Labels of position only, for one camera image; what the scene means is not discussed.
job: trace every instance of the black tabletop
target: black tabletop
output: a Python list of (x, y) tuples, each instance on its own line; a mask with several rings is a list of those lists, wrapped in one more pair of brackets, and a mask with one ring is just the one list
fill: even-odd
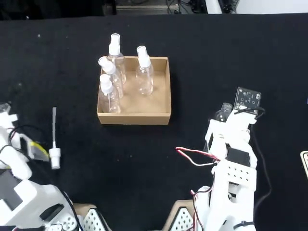
[[(1, 22), (0, 99), (12, 101), (20, 124), (50, 136), (51, 108), (58, 107), (63, 155), (53, 174), (74, 202), (97, 205), (120, 231), (161, 229), (176, 200), (209, 185), (210, 167), (191, 165), (174, 148), (202, 149), (208, 118), (234, 102), (238, 86), (260, 91), (267, 113), (255, 130), (273, 193), (258, 211), (257, 230), (306, 229), (308, 181), (299, 154), (308, 149), (307, 25), (308, 14)], [(146, 45), (151, 56), (169, 58), (168, 126), (99, 123), (97, 60), (113, 32), (125, 55)], [(257, 169), (259, 198), (268, 186), (262, 165)], [(36, 172), (33, 180), (46, 183)]]

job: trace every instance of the open cardboard box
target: open cardboard box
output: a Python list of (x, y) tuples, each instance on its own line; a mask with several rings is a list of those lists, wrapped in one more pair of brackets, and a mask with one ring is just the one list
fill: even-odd
[(171, 116), (170, 71), (167, 57), (151, 57), (154, 68), (153, 93), (141, 95), (136, 86), (135, 72), (138, 57), (126, 56), (127, 80), (123, 86), (121, 113), (104, 113), (100, 100), (97, 102), (97, 116), (101, 124), (167, 125)]

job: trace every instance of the red wire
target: red wire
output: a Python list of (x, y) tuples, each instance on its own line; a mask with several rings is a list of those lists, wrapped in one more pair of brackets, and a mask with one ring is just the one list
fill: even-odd
[(200, 150), (193, 150), (193, 149), (189, 149), (189, 148), (183, 148), (183, 147), (176, 147), (175, 148), (176, 150), (181, 150), (181, 151), (188, 151), (188, 152), (192, 152), (192, 153), (199, 153), (199, 154), (202, 154), (202, 155), (205, 155), (205, 156), (208, 156), (210, 158), (213, 158), (215, 160), (218, 160), (220, 161), (220, 159), (218, 159), (216, 156), (214, 156), (213, 154), (210, 154), (210, 153), (207, 153), (207, 152), (203, 152), (203, 151), (200, 151)]

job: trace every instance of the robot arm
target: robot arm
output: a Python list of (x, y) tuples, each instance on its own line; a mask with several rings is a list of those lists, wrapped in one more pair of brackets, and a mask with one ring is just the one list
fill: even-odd
[(260, 97), (259, 92), (238, 88), (234, 108), (224, 103), (216, 118), (210, 120), (204, 151), (221, 161), (212, 169), (211, 190), (196, 197), (200, 221), (195, 216), (195, 230), (256, 230), (253, 219), (257, 157), (249, 145), (248, 126), (255, 124), (258, 113), (258, 109), (249, 108), (259, 108)]

